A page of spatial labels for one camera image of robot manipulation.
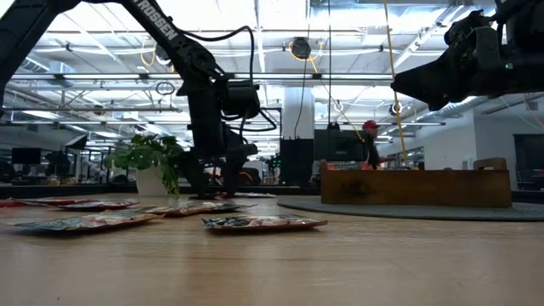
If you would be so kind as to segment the small black monitor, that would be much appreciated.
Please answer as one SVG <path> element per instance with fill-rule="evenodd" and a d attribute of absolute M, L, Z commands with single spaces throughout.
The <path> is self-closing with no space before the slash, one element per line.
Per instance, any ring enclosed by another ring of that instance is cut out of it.
<path fill-rule="evenodd" d="M 42 160 L 40 148 L 14 147 L 11 150 L 11 162 L 20 165 L 37 165 Z"/>

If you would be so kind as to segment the long ceiling light bar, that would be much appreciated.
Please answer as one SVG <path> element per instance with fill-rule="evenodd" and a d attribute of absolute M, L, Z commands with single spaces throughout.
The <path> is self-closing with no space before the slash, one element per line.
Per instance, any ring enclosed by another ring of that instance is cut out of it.
<path fill-rule="evenodd" d="M 391 81 L 389 74 L 328 74 L 328 73 L 253 73 L 253 78 L 256 80 L 360 80 L 360 81 Z M 149 73 L 149 74 L 14 74 L 12 80 L 174 80 L 180 76 L 175 73 Z"/>
<path fill-rule="evenodd" d="M 227 122 L 228 124 L 241 125 L 241 122 Z M 0 122 L 0 124 L 19 124 L 19 125 L 181 125 L 188 126 L 190 122 L 184 121 L 6 121 Z M 249 125 L 272 125 L 272 123 L 265 122 L 246 122 Z M 379 126 L 393 126 L 396 123 L 393 122 L 379 122 Z M 401 126 L 414 126 L 414 127 L 425 127 L 425 126 L 444 126 L 445 122 L 402 122 Z"/>

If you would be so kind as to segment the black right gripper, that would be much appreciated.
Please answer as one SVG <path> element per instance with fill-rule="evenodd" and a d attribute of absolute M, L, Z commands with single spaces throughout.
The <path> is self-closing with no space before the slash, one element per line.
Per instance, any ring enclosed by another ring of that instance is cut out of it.
<path fill-rule="evenodd" d="M 461 69 L 448 59 L 437 59 L 397 74 L 390 87 L 426 103 L 430 111 L 462 102 L 469 95 L 544 92 L 544 54 L 478 58 L 467 84 Z"/>

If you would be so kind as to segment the large black monitor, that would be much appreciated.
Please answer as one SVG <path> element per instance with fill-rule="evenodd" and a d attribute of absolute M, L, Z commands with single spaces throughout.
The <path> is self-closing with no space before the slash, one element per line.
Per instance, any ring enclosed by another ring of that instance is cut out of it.
<path fill-rule="evenodd" d="M 367 149 L 361 133 L 349 130 L 316 129 L 314 131 L 314 160 L 329 162 L 362 162 Z"/>

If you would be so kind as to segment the wooden compartment tray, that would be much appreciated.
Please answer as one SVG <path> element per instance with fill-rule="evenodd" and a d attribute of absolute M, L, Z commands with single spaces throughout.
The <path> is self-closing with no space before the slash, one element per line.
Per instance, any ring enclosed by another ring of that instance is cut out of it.
<path fill-rule="evenodd" d="M 333 205 L 512 205 L 506 170 L 337 170 L 320 162 L 320 198 Z"/>

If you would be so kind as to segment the black cabinet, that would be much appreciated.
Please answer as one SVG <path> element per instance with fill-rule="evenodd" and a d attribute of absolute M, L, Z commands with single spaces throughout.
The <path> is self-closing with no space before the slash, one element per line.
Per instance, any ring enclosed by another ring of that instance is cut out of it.
<path fill-rule="evenodd" d="M 282 139 L 280 141 L 280 181 L 288 185 L 309 183 L 314 165 L 312 139 Z"/>

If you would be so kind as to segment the black gantry frame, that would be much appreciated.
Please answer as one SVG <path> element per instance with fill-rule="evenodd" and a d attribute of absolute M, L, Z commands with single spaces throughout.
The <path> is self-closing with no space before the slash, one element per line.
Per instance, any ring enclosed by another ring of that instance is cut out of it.
<path fill-rule="evenodd" d="M 264 132 L 252 132 L 249 139 L 258 147 L 258 153 L 253 158 L 265 160 L 280 153 L 283 115 L 280 107 L 264 107 L 261 111 L 264 121 L 257 125 L 257 129 L 264 129 Z"/>

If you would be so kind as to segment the person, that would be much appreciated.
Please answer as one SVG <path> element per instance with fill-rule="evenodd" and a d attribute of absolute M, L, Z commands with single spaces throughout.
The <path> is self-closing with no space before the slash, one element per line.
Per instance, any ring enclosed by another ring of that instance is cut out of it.
<path fill-rule="evenodd" d="M 378 154 L 375 140 L 379 125 L 373 120 L 368 120 L 362 127 L 365 136 L 365 162 L 369 165 L 370 169 L 377 170 L 381 163 L 393 161 L 394 157 L 380 157 Z"/>

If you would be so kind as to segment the round grey woven mat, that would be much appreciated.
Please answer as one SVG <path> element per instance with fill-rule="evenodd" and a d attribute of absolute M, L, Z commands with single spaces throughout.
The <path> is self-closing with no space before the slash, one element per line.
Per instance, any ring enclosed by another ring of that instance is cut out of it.
<path fill-rule="evenodd" d="M 442 207 L 405 205 L 324 204 L 318 198 L 284 199 L 277 205 L 291 209 L 374 218 L 429 219 L 449 221 L 544 222 L 544 205 L 513 203 L 511 207 Z"/>

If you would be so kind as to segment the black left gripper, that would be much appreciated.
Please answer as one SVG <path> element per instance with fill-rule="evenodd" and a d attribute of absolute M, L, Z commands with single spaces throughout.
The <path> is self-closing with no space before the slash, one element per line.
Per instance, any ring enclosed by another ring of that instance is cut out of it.
<path fill-rule="evenodd" d="M 258 153 L 254 143 L 248 142 L 240 131 L 222 125 L 210 133 L 194 133 L 194 145 L 180 154 L 180 171 L 198 199 L 207 198 L 206 167 L 219 167 L 228 197 L 234 197 L 239 171 L 250 156 Z"/>

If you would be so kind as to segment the green potted plant white pot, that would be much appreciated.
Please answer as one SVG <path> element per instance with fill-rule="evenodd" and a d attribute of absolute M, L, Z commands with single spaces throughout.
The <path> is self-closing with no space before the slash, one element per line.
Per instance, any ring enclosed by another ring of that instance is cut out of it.
<path fill-rule="evenodd" d="M 183 152 L 174 136 L 135 135 L 126 148 L 116 149 L 106 157 L 105 166 L 134 169 L 140 196 L 177 195 L 182 177 L 179 158 Z"/>

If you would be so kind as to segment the dark wall screen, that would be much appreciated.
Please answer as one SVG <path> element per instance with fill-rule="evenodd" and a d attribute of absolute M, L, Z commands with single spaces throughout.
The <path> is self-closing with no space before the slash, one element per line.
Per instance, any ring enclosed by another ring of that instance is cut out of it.
<path fill-rule="evenodd" d="M 544 190 L 544 134 L 515 134 L 519 190 Z"/>

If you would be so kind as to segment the black office chair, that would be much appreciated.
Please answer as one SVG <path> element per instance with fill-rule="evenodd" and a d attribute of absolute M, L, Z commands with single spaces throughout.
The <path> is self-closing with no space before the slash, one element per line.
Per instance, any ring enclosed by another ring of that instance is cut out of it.
<path fill-rule="evenodd" d="M 254 167 L 243 167 L 237 177 L 238 185 L 255 186 L 262 183 L 259 171 Z"/>

